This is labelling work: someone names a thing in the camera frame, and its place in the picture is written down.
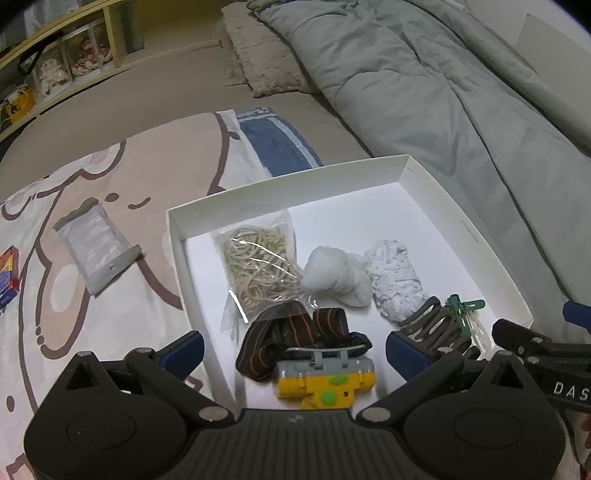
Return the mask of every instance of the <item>cotton ball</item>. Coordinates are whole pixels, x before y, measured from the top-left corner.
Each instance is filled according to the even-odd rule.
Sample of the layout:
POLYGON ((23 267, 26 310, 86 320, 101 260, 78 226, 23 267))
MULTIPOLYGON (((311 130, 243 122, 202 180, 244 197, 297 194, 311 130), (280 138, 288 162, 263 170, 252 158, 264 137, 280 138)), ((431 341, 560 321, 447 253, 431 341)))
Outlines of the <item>cotton ball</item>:
POLYGON ((315 248, 304 269, 302 286, 305 291, 332 295, 352 307, 366 307, 372 297, 365 264, 340 248, 315 248))
POLYGON ((302 287, 306 291, 330 290, 347 266, 347 253, 340 248, 317 247, 304 268, 302 287))

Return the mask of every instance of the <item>blue gripper pad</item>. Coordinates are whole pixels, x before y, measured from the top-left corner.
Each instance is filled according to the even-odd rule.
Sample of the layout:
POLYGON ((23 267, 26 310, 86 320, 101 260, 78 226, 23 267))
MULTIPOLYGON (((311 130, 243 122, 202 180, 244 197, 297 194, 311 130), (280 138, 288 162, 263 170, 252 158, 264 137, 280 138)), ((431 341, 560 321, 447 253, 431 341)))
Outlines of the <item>blue gripper pad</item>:
POLYGON ((179 340, 181 342, 174 342, 171 349, 159 352, 159 364, 179 380, 184 380, 203 361, 205 341, 199 332, 190 332, 179 340))
POLYGON ((591 330, 591 307, 568 301, 562 307, 562 316, 569 323, 591 330))
POLYGON ((391 332, 386 339, 386 359, 408 381, 429 368, 435 357, 403 333, 391 332))

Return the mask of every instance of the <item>gray blanket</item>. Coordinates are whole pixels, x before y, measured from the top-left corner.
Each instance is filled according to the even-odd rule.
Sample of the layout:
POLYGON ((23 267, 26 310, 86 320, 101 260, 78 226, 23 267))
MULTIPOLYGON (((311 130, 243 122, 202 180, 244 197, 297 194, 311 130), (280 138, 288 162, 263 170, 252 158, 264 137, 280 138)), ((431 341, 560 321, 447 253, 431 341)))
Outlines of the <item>gray blanket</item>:
POLYGON ((291 43, 374 155, 408 153, 447 190, 514 279, 534 329, 589 341, 561 308, 567 299, 591 304, 591 162, 581 153, 591 150, 591 128, 453 3, 249 7, 291 43))

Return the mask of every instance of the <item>green button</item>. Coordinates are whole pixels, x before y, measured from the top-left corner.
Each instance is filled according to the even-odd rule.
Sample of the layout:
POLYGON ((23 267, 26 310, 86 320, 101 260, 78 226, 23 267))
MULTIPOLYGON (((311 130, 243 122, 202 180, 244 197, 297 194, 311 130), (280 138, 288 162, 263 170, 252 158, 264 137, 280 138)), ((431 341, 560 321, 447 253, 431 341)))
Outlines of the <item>green button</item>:
POLYGON ((324 405, 334 405, 336 403, 336 393, 333 390, 325 390, 320 396, 324 405))
POLYGON ((347 382, 349 382, 349 377, 347 377, 347 375, 337 375, 336 377, 329 379, 329 384, 331 385, 342 385, 347 382))

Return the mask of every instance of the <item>white cardboard tray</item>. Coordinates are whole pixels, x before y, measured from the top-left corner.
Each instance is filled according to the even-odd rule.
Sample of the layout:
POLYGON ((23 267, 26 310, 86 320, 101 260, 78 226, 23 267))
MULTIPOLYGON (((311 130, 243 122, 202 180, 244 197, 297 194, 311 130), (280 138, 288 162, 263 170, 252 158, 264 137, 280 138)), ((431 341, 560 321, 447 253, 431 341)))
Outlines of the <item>white cardboard tray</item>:
MULTIPOLYGON (((216 401, 234 412, 249 408, 297 408, 279 400, 272 386, 235 371, 241 338, 222 332, 228 296, 223 264, 209 232, 289 209, 303 267, 319 245, 363 254, 377 239, 408 247, 428 294, 442 301, 457 293, 483 298, 480 321, 490 333, 498 318, 530 326, 531 313, 500 260, 443 188, 409 155, 371 158, 306 170, 228 190, 167 212, 175 271, 183 307, 206 341, 205 368, 216 401)), ((322 306, 337 306, 323 303, 322 306)), ((376 386, 356 395, 353 412, 398 388, 404 380, 386 359, 386 337, 394 328, 368 309, 346 309, 350 330, 369 336, 376 386)))

